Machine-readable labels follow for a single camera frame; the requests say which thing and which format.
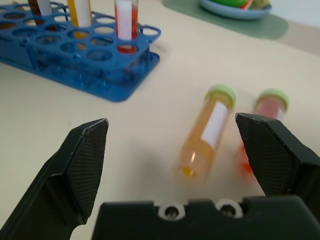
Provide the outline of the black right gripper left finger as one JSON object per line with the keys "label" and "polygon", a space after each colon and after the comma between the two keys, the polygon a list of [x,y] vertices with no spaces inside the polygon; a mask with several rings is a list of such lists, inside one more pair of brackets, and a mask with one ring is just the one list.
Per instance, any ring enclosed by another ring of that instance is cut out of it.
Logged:
{"label": "black right gripper left finger", "polygon": [[0,240],[70,240],[91,216],[101,182],[109,122],[73,128],[42,166],[0,229]]}

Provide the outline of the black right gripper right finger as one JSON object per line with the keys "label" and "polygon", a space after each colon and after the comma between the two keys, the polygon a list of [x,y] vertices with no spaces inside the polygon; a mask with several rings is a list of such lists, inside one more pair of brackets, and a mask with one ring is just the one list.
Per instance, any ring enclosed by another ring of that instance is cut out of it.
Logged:
{"label": "black right gripper right finger", "polygon": [[249,165],[266,195],[320,198],[320,157],[279,120],[235,115]]}

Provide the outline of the blue test tube rack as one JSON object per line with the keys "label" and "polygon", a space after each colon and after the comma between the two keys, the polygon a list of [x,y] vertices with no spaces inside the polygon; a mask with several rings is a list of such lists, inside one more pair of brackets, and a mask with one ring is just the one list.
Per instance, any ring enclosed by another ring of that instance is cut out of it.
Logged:
{"label": "blue test tube rack", "polygon": [[0,5],[0,62],[97,97],[128,99],[159,63],[150,45],[161,35],[139,25],[133,41],[116,36],[113,16],[93,12],[87,28],[72,25],[68,7],[53,2],[52,15],[34,15],[27,3]]}

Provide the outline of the brown liquid tube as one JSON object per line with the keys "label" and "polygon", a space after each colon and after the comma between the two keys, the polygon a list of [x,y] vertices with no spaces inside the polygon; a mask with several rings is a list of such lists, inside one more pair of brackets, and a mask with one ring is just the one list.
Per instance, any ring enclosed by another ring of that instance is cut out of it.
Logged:
{"label": "brown liquid tube", "polygon": [[33,15],[47,17],[53,14],[50,0],[27,0],[27,1]]}

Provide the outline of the green oval placemat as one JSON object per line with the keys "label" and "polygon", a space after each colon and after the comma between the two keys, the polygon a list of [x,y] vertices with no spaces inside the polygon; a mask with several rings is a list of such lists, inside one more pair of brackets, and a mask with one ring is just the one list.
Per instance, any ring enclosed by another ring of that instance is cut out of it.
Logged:
{"label": "green oval placemat", "polygon": [[258,39],[277,40],[289,30],[285,19],[270,13],[257,20],[240,20],[211,13],[200,5],[200,0],[162,0],[162,3],[184,15]]}

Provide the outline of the light blue plate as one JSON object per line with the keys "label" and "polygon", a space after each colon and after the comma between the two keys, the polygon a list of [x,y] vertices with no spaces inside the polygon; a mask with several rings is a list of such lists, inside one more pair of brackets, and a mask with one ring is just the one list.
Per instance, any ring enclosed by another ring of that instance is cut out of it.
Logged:
{"label": "light blue plate", "polygon": [[235,20],[258,20],[269,14],[272,9],[270,3],[264,9],[250,9],[252,1],[247,0],[247,4],[243,8],[229,7],[210,0],[199,0],[199,4],[213,14]]}

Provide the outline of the yellow-green toy fruit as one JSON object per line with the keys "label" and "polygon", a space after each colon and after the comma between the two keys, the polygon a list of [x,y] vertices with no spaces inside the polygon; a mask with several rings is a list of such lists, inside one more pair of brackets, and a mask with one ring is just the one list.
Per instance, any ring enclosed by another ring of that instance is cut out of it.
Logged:
{"label": "yellow-green toy fruit", "polygon": [[270,0],[252,0],[250,9],[252,10],[262,10],[270,4]]}

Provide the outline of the green toy vegetable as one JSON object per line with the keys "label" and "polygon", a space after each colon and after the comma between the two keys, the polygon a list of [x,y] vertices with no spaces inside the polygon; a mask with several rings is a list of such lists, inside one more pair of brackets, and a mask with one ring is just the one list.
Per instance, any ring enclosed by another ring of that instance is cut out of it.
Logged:
{"label": "green toy vegetable", "polygon": [[232,8],[243,8],[248,0],[210,0],[211,2]]}

